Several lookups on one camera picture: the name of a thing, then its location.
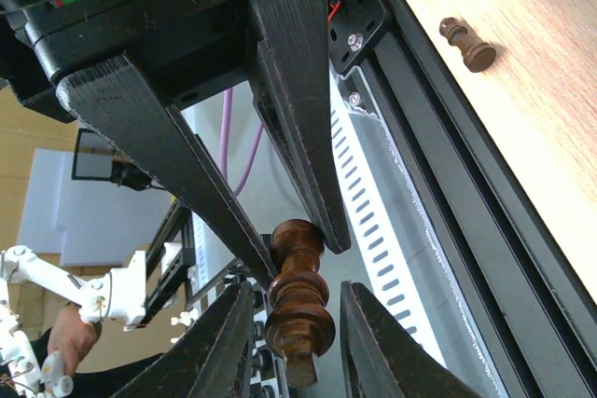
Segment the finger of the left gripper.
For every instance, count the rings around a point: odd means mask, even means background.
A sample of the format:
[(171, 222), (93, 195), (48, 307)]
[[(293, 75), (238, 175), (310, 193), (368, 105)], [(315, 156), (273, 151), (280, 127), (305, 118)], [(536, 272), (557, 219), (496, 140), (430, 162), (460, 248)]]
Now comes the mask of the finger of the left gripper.
[(56, 95), (81, 123), (181, 199), (269, 287), (276, 269), (266, 245), (214, 159), (178, 108), (161, 103), (126, 55), (65, 76)]
[(248, 0), (254, 106), (327, 248), (351, 237), (331, 142), (327, 0)]

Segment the dark queen piece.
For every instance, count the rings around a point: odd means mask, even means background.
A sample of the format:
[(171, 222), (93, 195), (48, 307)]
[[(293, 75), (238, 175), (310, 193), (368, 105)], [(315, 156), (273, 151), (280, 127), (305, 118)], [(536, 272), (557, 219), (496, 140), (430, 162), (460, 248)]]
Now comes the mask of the dark queen piece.
[(265, 339), (285, 365), (290, 387), (311, 387), (318, 380), (315, 362), (334, 342), (336, 329), (326, 310), (329, 289), (319, 275), (324, 237), (314, 224), (291, 219), (271, 236), (271, 258), (279, 274), (268, 291), (271, 313)]

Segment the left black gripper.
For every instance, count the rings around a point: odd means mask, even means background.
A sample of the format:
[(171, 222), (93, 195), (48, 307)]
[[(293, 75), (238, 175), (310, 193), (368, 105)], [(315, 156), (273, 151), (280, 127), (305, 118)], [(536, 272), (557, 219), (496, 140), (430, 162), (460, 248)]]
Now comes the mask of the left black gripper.
[(19, 102), (72, 121), (56, 88), (126, 55), (166, 103), (248, 79), (248, 0), (1, 0), (1, 76)]

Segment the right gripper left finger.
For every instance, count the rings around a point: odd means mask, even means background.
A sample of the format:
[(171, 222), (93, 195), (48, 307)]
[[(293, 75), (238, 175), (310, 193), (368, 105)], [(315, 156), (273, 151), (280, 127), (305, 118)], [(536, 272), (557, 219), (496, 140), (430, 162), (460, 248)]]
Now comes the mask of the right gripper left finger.
[(115, 395), (247, 397), (253, 325), (252, 285), (247, 281), (232, 284), (168, 352)]

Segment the operator hand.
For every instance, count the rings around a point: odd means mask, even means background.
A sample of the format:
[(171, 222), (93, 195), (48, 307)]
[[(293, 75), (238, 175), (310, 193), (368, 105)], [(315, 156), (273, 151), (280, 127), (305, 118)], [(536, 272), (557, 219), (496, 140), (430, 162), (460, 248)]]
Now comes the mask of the operator hand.
[(83, 322), (79, 306), (68, 303), (59, 311), (50, 330), (48, 355), (58, 351), (63, 358), (64, 373), (72, 377), (101, 334), (100, 323)]

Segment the dark king piece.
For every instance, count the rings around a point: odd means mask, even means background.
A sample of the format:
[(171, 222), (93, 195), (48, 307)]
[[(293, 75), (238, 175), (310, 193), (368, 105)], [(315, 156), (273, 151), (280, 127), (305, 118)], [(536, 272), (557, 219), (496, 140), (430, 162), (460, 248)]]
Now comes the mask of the dark king piece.
[(485, 71), (495, 62), (496, 49), (470, 32), (461, 21), (445, 18), (440, 22), (439, 32), (451, 46), (460, 50), (463, 63), (471, 73)]

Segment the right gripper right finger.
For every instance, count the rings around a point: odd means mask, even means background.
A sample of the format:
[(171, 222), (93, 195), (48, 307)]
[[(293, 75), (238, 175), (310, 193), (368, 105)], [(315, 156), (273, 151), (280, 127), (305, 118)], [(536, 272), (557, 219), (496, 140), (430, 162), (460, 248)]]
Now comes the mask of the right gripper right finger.
[(340, 286), (340, 353), (348, 397), (478, 396), (359, 282)]

